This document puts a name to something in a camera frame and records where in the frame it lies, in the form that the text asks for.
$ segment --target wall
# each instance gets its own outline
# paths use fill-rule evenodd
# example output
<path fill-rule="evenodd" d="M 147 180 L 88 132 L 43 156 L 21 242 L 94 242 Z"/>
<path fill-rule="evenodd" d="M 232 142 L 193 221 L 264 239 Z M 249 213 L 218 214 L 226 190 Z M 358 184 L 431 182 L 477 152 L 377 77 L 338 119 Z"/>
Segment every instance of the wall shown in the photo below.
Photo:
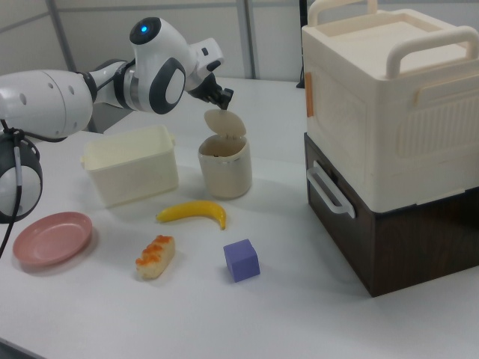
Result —
<path fill-rule="evenodd" d="M 44 1 L 2 0 L 0 75 L 67 65 Z"/>
<path fill-rule="evenodd" d="M 251 8 L 254 68 L 258 79 L 298 81 L 301 73 L 301 33 L 296 0 L 248 0 Z M 379 0 L 380 10 L 409 8 L 453 25 L 479 30 L 479 1 Z M 366 13 L 365 4 L 351 4 L 320 15 L 322 21 Z"/>
<path fill-rule="evenodd" d="M 479 30 L 477 0 L 410 1 L 379 0 L 379 9 L 412 8 Z M 170 22 L 189 43 L 214 37 L 225 56 L 217 76 L 297 82 L 301 73 L 297 0 L 2 0 L 1 5 L 0 75 L 40 68 L 90 71 L 111 58 L 130 60 L 129 31 L 148 16 Z M 365 9 L 347 5 L 321 19 Z M 128 113 L 95 105 L 95 130 L 102 132 Z"/>

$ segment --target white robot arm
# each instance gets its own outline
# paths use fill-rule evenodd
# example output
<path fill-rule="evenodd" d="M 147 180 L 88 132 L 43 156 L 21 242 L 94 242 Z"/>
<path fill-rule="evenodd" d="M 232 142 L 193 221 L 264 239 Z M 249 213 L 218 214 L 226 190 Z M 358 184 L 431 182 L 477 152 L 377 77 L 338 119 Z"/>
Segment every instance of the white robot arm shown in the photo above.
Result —
<path fill-rule="evenodd" d="M 166 114 L 186 91 L 228 107 L 233 91 L 222 89 L 213 75 L 224 61 L 214 39 L 189 45 L 157 17 L 138 22 L 129 39 L 135 53 L 130 62 L 109 61 L 90 73 L 35 70 L 0 76 L 0 223 L 24 218 L 41 196 L 39 154 L 24 134 L 65 138 L 88 125 L 93 104 L 100 102 Z M 16 203 L 19 186 L 23 195 Z"/>

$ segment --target black cable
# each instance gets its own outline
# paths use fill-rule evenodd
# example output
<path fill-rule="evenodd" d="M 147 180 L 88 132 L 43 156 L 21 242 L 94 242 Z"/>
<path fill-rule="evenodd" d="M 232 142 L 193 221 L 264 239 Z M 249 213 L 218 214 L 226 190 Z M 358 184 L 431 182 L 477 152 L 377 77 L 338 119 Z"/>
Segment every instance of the black cable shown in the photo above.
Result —
<path fill-rule="evenodd" d="M 5 234 L 5 237 L 3 238 L 3 242 L 1 243 L 0 246 L 0 258 L 3 254 L 3 251 L 7 245 L 8 239 L 10 238 L 10 233 L 13 229 L 13 224 L 15 223 L 16 220 L 16 215 L 18 214 L 18 210 L 20 208 L 20 200 L 22 199 L 22 186 L 18 185 L 16 187 L 16 198 L 15 198 L 15 206 L 13 208 L 13 214 L 12 214 L 12 219 L 10 223 L 8 224 L 7 232 Z"/>
<path fill-rule="evenodd" d="M 136 62 L 136 59 L 134 58 L 133 60 L 131 60 L 128 64 L 126 64 L 126 68 L 129 68 L 131 67 L 133 64 L 135 64 Z M 115 78 L 115 75 L 113 75 L 112 77 L 110 77 L 108 80 L 106 80 L 105 82 L 103 82 L 100 86 L 97 87 L 97 91 L 100 91 L 102 88 L 104 88 L 107 84 L 109 84 L 110 82 L 113 81 L 113 79 Z"/>
<path fill-rule="evenodd" d="M 3 128 L 4 128 L 4 132 L 7 133 L 14 133 L 14 132 L 17 132 L 17 131 L 21 131 L 19 129 L 14 129 L 13 127 L 11 128 L 8 128 L 7 126 L 7 122 L 5 120 L 0 120 L 1 124 L 3 125 Z M 35 135 L 34 133 L 31 133 L 31 132 L 24 132 L 22 131 L 22 133 L 25 135 L 25 136 L 28 136 L 28 137 L 32 137 L 32 138 L 36 138 L 37 140 L 41 140 L 41 141 L 45 141 L 45 142 L 62 142 L 63 140 L 66 140 L 67 138 L 66 137 L 62 137 L 62 138 L 49 138 L 49 137 L 44 137 L 44 136 L 40 136 L 40 135 Z M 37 148 L 30 142 L 29 143 L 36 151 L 37 151 Z"/>
<path fill-rule="evenodd" d="M 4 132 L 11 131 L 12 129 L 7 128 L 7 125 L 4 120 L 1 121 L 1 124 L 4 126 Z M 13 206 L 13 213 L 11 216 L 10 223 L 8 224 L 7 232 L 5 233 L 5 237 L 3 238 L 3 242 L 0 246 L 0 258 L 7 246 L 8 239 L 10 238 L 11 231 L 13 229 L 13 225 L 15 224 L 16 215 L 18 214 L 20 208 L 20 201 L 22 199 L 22 163 L 20 161 L 20 141 L 23 139 L 23 134 L 18 132 L 14 135 L 13 138 L 13 155 L 15 156 L 15 173 L 16 173 L 16 196 L 15 196 L 15 205 Z"/>
<path fill-rule="evenodd" d="M 308 24 L 308 1 L 299 0 L 299 23 L 301 29 Z M 302 49 L 302 32 L 301 32 L 301 74 L 299 76 L 299 83 L 296 86 L 297 88 L 305 88 L 305 60 L 303 58 L 303 49 Z"/>
<path fill-rule="evenodd" d="M 43 137 L 43 136 L 40 136 L 40 135 L 35 135 L 34 133 L 31 133 L 31 132 L 23 132 L 23 133 L 25 133 L 25 136 L 36 138 L 37 140 L 41 140 L 41 141 L 45 141 L 45 142 L 54 142 L 55 143 L 55 142 L 62 142 L 63 140 L 67 139 L 66 137 L 48 138 L 48 137 Z"/>

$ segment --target dark brown drawer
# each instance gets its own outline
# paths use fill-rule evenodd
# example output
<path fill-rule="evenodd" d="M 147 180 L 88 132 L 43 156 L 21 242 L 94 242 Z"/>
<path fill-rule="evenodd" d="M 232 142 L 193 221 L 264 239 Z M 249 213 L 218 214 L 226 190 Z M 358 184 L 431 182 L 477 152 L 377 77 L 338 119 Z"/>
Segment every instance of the dark brown drawer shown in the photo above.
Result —
<path fill-rule="evenodd" d="M 479 188 L 421 206 L 375 213 L 307 134 L 305 156 L 306 169 L 316 162 L 353 208 L 353 217 L 348 212 L 334 213 L 331 207 L 336 210 L 341 201 L 316 174 L 314 186 L 308 181 L 311 208 L 372 296 L 479 265 Z M 318 186 L 326 201 L 315 189 Z"/>

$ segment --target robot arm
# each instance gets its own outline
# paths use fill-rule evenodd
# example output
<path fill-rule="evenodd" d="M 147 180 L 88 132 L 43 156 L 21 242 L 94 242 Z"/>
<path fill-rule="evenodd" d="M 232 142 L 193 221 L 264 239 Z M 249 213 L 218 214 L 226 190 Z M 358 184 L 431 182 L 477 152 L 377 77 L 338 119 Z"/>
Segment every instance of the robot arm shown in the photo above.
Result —
<path fill-rule="evenodd" d="M 183 92 L 228 108 L 233 91 L 216 84 L 224 62 L 214 39 L 188 45 L 165 20 L 149 17 L 130 32 L 135 59 L 110 61 L 90 73 L 36 70 L 0 76 L 0 118 L 46 138 L 83 130 L 93 103 L 166 114 Z"/>

